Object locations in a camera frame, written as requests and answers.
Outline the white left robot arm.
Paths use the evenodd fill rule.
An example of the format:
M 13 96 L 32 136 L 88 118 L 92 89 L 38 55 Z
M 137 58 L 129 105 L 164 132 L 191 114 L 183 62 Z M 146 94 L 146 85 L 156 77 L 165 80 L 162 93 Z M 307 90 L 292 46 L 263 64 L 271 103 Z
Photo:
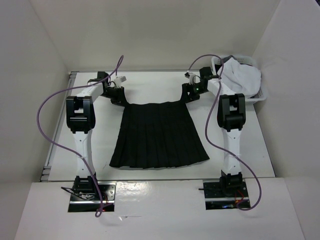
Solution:
M 122 83 L 126 80 L 125 76 L 118 75 L 110 80 L 108 73 L 99 71 L 97 78 L 90 79 L 80 93 L 66 98 L 66 124 L 73 134 L 77 158 L 76 177 L 70 193 L 82 200 L 94 200 L 100 193 L 95 184 L 97 178 L 92 159 L 92 133 L 96 125 L 94 102 L 102 96 L 113 104 L 124 105 Z

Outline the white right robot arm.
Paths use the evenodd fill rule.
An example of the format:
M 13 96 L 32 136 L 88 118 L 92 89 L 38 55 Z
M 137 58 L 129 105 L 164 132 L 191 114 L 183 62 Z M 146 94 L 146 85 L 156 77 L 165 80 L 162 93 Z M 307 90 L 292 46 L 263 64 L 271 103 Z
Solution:
M 218 190 L 225 197 L 237 193 L 243 185 L 240 159 L 240 138 L 246 122 L 245 96 L 228 89 L 220 76 L 212 73 L 210 67 L 200 69 L 200 75 L 187 71 L 184 76 L 189 83 L 182 85 L 182 98 L 187 102 L 200 99 L 200 95 L 211 92 L 217 104 L 217 124 L 222 130 L 224 152 Z

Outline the black skirt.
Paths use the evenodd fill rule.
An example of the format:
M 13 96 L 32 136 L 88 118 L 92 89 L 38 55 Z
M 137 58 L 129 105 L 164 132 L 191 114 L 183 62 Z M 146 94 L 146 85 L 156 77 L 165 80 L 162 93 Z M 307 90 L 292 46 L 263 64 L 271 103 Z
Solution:
M 188 97 L 183 86 L 177 101 L 135 104 L 121 89 L 111 100 L 124 110 L 109 166 L 179 168 L 209 160 L 186 106 Z

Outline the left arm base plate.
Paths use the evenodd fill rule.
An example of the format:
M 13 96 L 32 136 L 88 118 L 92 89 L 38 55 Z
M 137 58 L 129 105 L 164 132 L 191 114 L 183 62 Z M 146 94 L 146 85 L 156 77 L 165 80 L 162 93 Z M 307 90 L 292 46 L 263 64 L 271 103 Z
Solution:
M 116 197 L 116 183 L 115 182 L 101 182 L 99 183 L 99 189 L 101 191 L 103 212 L 115 211 L 115 197 Z M 68 212 L 69 213 L 89 213 L 96 212 L 100 207 L 101 200 L 99 194 L 95 195 L 91 193 L 71 193 Z

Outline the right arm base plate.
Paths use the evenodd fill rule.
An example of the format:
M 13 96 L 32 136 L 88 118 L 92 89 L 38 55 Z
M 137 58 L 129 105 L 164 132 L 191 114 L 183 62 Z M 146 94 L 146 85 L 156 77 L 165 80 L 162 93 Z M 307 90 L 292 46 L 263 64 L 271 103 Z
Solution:
M 242 209 L 251 207 L 246 182 L 240 187 L 223 191 L 218 180 L 204 180 L 203 186 L 198 189 L 204 194 L 206 210 L 237 209 L 237 204 Z

